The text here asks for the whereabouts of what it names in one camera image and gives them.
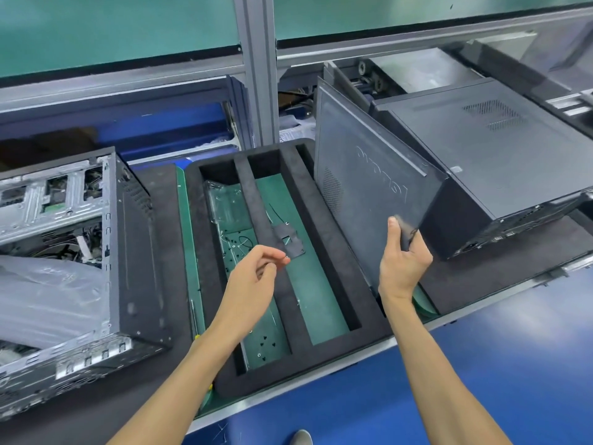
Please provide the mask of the person's right hand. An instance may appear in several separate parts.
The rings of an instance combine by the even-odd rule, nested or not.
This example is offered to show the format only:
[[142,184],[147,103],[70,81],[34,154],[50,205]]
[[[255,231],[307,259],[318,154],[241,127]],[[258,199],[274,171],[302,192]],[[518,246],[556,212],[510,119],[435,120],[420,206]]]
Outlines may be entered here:
[[387,253],[387,242],[380,262],[379,294],[383,306],[394,301],[411,303],[414,288],[433,261],[420,232],[415,233],[408,251]]

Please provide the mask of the black computer case side panel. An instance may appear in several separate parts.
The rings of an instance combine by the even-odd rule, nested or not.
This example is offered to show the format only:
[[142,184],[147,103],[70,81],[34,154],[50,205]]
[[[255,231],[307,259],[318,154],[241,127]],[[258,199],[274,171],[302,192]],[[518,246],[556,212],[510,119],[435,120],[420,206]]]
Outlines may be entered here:
[[321,77],[314,179],[375,296],[387,221],[408,250],[448,177]]

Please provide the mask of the person's left forearm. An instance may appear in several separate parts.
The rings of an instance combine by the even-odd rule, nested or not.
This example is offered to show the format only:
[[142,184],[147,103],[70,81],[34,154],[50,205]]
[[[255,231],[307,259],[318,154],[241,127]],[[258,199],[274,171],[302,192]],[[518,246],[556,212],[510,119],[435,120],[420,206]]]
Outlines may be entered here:
[[181,445],[215,376],[258,320],[247,312],[217,316],[174,372],[106,445]]

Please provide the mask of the person's right forearm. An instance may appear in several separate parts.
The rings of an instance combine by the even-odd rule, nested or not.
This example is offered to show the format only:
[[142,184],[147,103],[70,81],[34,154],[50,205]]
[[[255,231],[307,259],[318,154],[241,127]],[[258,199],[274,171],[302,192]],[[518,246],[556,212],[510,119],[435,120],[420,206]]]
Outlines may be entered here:
[[420,321],[411,295],[381,294],[431,445],[512,445]]

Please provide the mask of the black foam tray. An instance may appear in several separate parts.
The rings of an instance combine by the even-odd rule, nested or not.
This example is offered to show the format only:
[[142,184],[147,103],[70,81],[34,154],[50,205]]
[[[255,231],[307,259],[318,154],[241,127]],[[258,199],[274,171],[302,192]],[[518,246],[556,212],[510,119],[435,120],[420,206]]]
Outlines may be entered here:
[[390,335],[362,271],[312,178],[310,139],[235,152],[190,163],[185,169],[191,229],[205,325],[227,283],[216,225],[204,183],[241,186],[257,244],[278,247],[273,226],[290,223],[305,254],[276,279],[274,298],[291,353],[247,371],[238,345],[216,376],[215,392],[240,399],[329,364]]

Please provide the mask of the green mat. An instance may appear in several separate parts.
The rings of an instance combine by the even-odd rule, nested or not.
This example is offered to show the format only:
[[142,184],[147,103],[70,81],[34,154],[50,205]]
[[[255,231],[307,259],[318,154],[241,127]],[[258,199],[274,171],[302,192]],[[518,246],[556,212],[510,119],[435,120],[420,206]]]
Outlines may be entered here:
[[[204,305],[202,302],[202,295],[200,291],[199,273],[198,273],[198,261],[195,252],[195,244],[193,238],[193,232],[191,229],[190,211],[189,211],[189,199],[186,187],[186,178],[184,173],[183,164],[177,165],[177,194],[179,198],[180,218],[182,226],[182,239],[184,249],[184,259],[186,267],[187,285],[189,296],[194,300],[194,304],[197,311],[197,318],[199,324],[199,333],[203,333],[206,329],[204,319]],[[418,312],[420,318],[423,321],[429,321],[437,317],[437,312],[434,306],[430,302],[428,296],[424,291],[417,287],[413,294],[413,304]],[[197,413],[197,418],[208,415],[213,411],[217,411],[226,404],[233,404],[233,400],[229,397],[222,397],[220,394],[215,392],[213,385],[210,386],[204,400]]]

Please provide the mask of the closed black computer case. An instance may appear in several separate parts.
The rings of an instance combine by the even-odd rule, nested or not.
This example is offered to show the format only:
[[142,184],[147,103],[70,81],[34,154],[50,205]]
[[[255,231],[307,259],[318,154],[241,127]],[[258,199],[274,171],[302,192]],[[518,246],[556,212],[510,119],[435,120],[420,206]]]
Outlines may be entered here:
[[593,196],[593,140],[492,78],[375,100],[370,113],[448,175],[420,226],[441,259]]

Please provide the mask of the white printed papers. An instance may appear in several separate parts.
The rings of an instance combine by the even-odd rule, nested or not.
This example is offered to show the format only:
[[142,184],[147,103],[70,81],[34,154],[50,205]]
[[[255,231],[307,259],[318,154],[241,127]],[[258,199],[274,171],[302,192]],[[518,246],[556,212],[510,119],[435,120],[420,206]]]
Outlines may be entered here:
[[316,122],[314,117],[297,119],[293,115],[279,117],[279,141],[289,142],[299,139],[315,141]]

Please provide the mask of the open black computer case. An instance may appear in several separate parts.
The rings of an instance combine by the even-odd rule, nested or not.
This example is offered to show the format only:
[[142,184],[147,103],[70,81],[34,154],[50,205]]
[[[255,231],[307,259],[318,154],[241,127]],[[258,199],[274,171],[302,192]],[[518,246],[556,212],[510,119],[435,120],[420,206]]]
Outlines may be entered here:
[[171,342],[156,219],[144,185],[113,148],[0,171],[0,254],[83,263],[110,258],[113,335],[24,352],[0,368],[0,421],[161,352]]

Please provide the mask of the blue plastic bin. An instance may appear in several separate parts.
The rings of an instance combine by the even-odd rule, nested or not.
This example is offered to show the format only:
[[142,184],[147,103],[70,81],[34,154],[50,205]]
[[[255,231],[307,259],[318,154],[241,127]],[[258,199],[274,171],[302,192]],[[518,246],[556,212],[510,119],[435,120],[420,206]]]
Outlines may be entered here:
[[95,126],[96,143],[114,147],[127,161],[154,158],[233,140],[235,133],[225,103],[127,117]]

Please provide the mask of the black computer case with silver panel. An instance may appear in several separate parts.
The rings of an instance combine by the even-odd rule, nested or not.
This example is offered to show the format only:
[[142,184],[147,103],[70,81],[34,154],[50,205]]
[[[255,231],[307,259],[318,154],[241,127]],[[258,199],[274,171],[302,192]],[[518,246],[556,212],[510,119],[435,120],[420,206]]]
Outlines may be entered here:
[[453,55],[593,134],[593,20],[471,40]]

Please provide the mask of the crumpled clear plastic bag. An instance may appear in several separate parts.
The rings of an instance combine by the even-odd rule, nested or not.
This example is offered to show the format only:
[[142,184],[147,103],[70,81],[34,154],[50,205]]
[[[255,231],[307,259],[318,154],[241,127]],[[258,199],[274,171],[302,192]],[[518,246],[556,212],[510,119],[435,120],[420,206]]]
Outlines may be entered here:
[[115,334],[110,258],[83,263],[0,254],[0,368],[15,365],[24,352],[72,347]]

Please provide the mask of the small grey metal bracket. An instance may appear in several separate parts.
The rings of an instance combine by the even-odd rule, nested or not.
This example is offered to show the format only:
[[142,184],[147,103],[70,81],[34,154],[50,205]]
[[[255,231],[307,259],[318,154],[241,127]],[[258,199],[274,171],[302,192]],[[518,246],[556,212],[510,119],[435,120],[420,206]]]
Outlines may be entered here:
[[286,255],[290,259],[295,259],[305,254],[303,242],[299,238],[296,229],[290,223],[277,224],[273,226],[273,231],[282,242]]

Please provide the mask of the aluminium frame post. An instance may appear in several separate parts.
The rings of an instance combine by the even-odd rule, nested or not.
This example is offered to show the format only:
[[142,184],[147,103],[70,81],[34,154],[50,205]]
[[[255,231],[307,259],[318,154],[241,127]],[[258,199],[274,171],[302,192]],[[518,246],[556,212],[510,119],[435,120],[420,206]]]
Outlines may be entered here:
[[273,0],[233,0],[254,145],[279,142],[277,43]]

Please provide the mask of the aluminium frame rail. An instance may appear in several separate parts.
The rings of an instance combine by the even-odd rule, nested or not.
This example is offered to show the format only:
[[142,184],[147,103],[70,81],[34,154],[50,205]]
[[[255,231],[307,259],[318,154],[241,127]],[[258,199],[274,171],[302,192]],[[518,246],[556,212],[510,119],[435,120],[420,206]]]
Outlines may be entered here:
[[[420,24],[410,31],[382,34],[369,38],[352,38],[314,45],[281,49],[272,59],[273,66],[290,68],[331,59],[374,56],[421,45],[435,45],[448,40],[488,36],[500,32],[546,27],[554,23],[593,18],[593,7],[563,8],[558,12],[526,15],[514,14],[508,19],[464,19],[451,27],[428,27]],[[238,76],[243,82],[247,74],[246,53],[201,59],[184,63],[151,66],[120,72],[80,76],[55,81],[29,83],[0,88],[0,116],[31,112],[46,107],[59,108],[83,101],[114,101],[116,96],[149,93],[157,89],[184,87],[224,76]]]

